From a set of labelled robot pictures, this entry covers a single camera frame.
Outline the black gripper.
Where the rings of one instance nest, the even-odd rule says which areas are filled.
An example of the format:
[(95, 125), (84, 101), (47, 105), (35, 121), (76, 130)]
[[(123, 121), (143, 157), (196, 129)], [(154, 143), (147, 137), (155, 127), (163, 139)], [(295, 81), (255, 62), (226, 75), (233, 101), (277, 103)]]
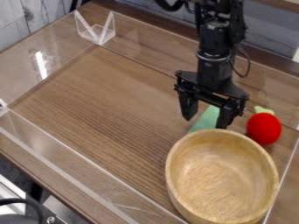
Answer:
[(182, 116), (190, 121), (198, 113), (199, 102), (219, 108), (216, 128), (226, 129), (238, 116), (243, 115), (249, 93), (233, 81), (235, 56), (212, 58), (198, 54), (198, 71), (176, 71), (174, 90), (179, 95)]

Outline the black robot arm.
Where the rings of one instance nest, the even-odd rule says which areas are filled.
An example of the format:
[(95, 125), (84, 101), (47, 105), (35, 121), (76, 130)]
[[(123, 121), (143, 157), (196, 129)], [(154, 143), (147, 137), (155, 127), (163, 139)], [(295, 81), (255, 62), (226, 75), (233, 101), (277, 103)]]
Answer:
[(155, 0), (166, 11), (186, 8), (195, 15), (199, 33), (198, 70), (175, 72), (182, 116), (190, 120), (199, 103), (219, 109), (215, 127), (226, 129), (243, 115), (249, 93), (234, 83), (235, 57), (246, 38), (243, 0)]

